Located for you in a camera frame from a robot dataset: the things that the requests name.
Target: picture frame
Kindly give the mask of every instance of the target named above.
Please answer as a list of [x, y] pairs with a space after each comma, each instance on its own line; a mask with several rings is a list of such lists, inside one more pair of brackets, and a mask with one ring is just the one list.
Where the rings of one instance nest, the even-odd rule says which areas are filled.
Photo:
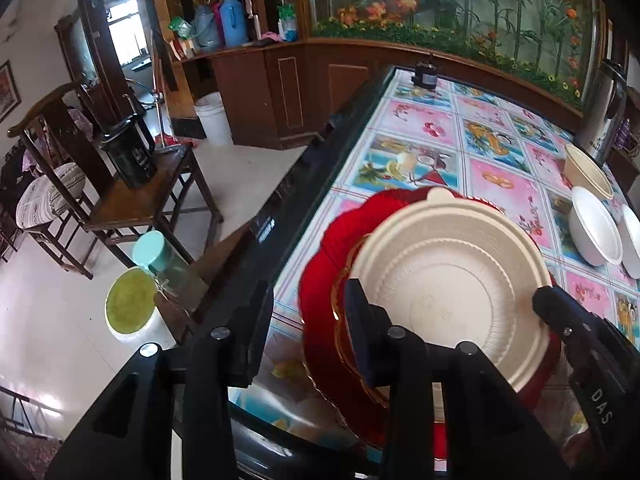
[[0, 121], [3, 121], [22, 102], [15, 87], [14, 73], [9, 60], [0, 65]]

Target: teal bottle cap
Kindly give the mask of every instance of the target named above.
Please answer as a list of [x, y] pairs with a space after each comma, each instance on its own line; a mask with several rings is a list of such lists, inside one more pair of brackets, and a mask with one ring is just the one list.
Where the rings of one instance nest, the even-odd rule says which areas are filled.
[[153, 274], [167, 268], [173, 250], [160, 231], [143, 234], [133, 246], [133, 262]]

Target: white container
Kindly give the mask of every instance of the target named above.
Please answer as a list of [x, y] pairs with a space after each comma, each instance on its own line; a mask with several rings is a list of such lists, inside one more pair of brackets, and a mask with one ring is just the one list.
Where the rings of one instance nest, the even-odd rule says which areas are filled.
[[635, 280], [640, 278], [640, 220], [628, 205], [622, 206], [622, 217], [618, 222], [622, 240], [622, 264]]
[[592, 266], [622, 261], [622, 240], [613, 218], [602, 202], [587, 189], [572, 190], [569, 231], [575, 247]]
[[[127, 272], [131, 272], [132, 270], [141, 269], [139, 267], [132, 267], [131, 269], [127, 269], [118, 277], [118, 279], [120, 279], [120, 277], [122, 277]], [[148, 321], [139, 330], [136, 330], [135, 332], [129, 334], [123, 334], [114, 330], [114, 328], [111, 326], [111, 323], [109, 322], [109, 318], [107, 317], [107, 301], [109, 299], [109, 294], [111, 293], [112, 288], [113, 285], [111, 285], [109, 293], [104, 300], [104, 320], [107, 323], [110, 332], [118, 341], [123, 342], [134, 350], [140, 348], [144, 343], [151, 342], [158, 343], [163, 350], [167, 350], [175, 345], [175, 339], [171, 335], [171, 332], [164, 322], [164, 319], [162, 319], [162, 315], [160, 314], [160, 311], [157, 307], [154, 308]]]
[[198, 99], [194, 107], [207, 139], [215, 146], [232, 146], [234, 142], [231, 138], [231, 128], [226, 119], [220, 92], [213, 92]]
[[611, 200], [613, 198], [613, 188], [604, 174], [589, 155], [576, 148], [572, 144], [564, 146], [566, 159], [562, 174], [572, 184], [591, 191], [600, 200]]
[[350, 277], [392, 323], [425, 341], [475, 342], [516, 391], [545, 355], [549, 328], [532, 298], [551, 285], [549, 272], [531, 238], [484, 203], [430, 190], [373, 231]]

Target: striped seat cushion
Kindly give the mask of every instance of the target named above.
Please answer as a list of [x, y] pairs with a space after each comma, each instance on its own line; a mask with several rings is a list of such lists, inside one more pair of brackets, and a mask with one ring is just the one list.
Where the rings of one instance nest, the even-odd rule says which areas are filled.
[[[74, 163], [63, 164], [54, 172], [74, 198], [82, 194], [86, 177]], [[55, 220], [67, 209], [69, 204], [49, 177], [43, 175], [31, 182], [22, 194], [15, 210], [15, 221], [21, 229], [28, 229]]]

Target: water jug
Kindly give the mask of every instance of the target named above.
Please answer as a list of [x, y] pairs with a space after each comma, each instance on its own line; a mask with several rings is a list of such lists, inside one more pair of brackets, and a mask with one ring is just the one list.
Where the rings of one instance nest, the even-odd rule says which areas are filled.
[[626, 103], [626, 76], [610, 59], [600, 64], [574, 144], [602, 167], [612, 150]]
[[210, 7], [199, 5], [191, 23], [191, 34], [196, 43], [206, 52], [211, 52], [222, 46], [218, 33], [218, 26]]
[[226, 46], [240, 46], [249, 41], [246, 31], [244, 5], [238, 0], [223, 0], [220, 6]]

